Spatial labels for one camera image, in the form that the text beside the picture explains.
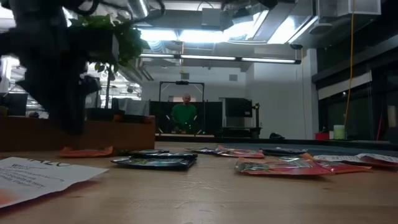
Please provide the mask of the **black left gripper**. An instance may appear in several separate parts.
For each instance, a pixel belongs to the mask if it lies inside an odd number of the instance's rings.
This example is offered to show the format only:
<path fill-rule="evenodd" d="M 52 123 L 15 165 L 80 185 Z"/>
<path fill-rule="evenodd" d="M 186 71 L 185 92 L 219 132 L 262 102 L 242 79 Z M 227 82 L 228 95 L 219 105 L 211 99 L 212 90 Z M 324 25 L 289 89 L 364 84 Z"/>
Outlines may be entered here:
<path fill-rule="evenodd" d="M 119 59 L 119 42 L 105 29 L 64 29 L 1 34 L 1 55 L 15 55 L 25 68 L 16 81 L 49 113 L 59 129 L 80 135 L 85 125 L 85 101 L 94 78 L 86 74 L 89 62 Z M 46 83 L 65 83 L 64 89 Z"/>

